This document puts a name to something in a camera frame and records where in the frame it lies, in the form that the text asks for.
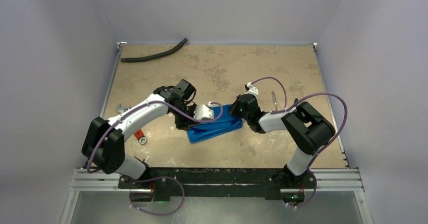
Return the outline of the blue cloth napkin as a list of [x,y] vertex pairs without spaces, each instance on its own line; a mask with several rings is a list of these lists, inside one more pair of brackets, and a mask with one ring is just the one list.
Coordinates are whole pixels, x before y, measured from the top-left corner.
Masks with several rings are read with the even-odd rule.
[[234,117],[230,114],[228,110],[230,106],[231,104],[222,105],[223,113],[215,122],[200,123],[199,125],[190,128],[187,131],[190,143],[198,143],[241,129],[243,127],[243,122],[240,118]]

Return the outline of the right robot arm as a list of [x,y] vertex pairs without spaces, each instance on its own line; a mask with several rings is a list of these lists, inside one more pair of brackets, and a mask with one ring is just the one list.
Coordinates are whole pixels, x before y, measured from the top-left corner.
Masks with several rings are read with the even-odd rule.
[[303,174],[309,169],[315,155],[336,134],[333,125],[306,101],[275,114],[262,111],[255,95],[242,94],[229,107],[229,112],[245,120],[256,133],[289,132],[297,145],[293,156],[284,166],[283,180],[289,187],[296,187],[303,181]]

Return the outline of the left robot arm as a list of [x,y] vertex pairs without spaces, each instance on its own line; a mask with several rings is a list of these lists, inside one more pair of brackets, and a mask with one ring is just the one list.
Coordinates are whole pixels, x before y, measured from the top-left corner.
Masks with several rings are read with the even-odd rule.
[[125,142],[148,123],[172,113],[176,128],[189,130],[198,125],[194,121],[197,105],[192,102],[196,88],[182,79],[175,86],[161,86],[140,104],[125,113],[107,120],[97,117],[90,123],[82,146],[88,165],[95,164],[104,173],[120,173],[131,178],[137,188],[150,183],[148,166],[125,154]]

